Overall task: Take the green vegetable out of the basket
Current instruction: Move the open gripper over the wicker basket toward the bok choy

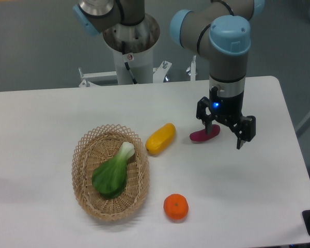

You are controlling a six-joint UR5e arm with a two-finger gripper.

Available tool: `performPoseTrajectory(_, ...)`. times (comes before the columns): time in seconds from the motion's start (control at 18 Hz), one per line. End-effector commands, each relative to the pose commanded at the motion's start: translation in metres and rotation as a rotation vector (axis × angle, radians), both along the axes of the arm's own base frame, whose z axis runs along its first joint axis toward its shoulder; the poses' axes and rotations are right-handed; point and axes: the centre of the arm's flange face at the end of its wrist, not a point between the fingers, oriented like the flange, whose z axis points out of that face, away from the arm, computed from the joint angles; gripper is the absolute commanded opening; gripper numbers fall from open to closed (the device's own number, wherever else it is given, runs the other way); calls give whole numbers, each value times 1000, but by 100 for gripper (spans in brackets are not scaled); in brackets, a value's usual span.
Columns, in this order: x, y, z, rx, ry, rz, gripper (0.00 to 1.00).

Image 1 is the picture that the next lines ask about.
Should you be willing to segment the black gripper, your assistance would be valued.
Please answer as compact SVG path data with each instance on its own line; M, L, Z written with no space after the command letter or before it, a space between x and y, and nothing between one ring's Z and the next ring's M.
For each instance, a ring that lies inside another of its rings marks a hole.
M209 99L202 97L197 103L196 118L205 126L205 133L212 131L212 121L216 120L230 128L237 137L237 149L250 142L256 135L256 117L243 116L244 92L234 97L220 97L219 89L214 86L209 90Z

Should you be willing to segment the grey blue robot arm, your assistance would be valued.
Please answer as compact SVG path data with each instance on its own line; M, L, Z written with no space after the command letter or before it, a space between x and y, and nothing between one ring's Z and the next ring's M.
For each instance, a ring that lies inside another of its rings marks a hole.
M237 137L237 148L256 134L256 118L242 115L242 103L251 47L250 19L264 5L264 1L212 1L200 12L178 11L169 25L175 43L209 62L209 96L198 101L196 118L206 134L216 122L229 127ZM144 1L79 1L73 12L89 34L102 34L119 55L120 83L152 82L152 62L144 66L132 62L151 51L160 36L159 25L146 13Z

